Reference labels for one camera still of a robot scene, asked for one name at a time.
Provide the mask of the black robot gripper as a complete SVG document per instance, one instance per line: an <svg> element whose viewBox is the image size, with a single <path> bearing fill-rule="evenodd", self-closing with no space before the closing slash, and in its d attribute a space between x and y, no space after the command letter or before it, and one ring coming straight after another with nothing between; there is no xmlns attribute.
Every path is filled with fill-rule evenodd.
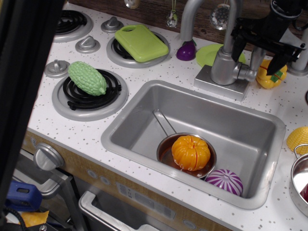
<svg viewBox="0 0 308 231"><path fill-rule="evenodd" d="M289 30L289 23L269 16L262 19L237 18L231 33L234 38L231 57L237 62L248 43L273 53L267 74L273 75L306 49L306 43Z"/></svg>

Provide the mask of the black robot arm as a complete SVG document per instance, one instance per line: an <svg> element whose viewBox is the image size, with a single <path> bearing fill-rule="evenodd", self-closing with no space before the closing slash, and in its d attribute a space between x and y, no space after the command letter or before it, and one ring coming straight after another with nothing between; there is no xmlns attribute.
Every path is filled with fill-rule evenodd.
<svg viewBox="0 0 308 231"><path fill-rule="evenodd" d="M274 74L290 61L296 61L306 43L297 38L290 30L293 25L297 30L308 26L296 26L296 20L308 6L306 0L272 0L269 14L261 19L239 17L231 33L233 44L232 59L237 61L247 43L274 54L268 74Z"/></svg>

